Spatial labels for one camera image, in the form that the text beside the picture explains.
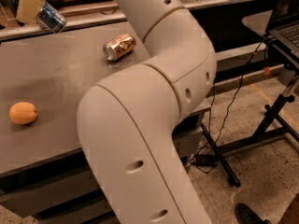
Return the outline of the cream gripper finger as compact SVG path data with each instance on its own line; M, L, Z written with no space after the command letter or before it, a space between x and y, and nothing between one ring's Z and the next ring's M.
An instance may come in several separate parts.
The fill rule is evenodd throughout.
M20 0L17 9L17 21L25 24L32 23L44 4L45 0Z

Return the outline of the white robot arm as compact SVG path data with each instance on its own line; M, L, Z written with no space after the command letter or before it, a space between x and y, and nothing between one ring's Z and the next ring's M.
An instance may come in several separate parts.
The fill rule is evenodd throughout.
M115 0L150 57L90 88L78 139L120 224L211 224L172 141L206 98L216 55L179 0Z

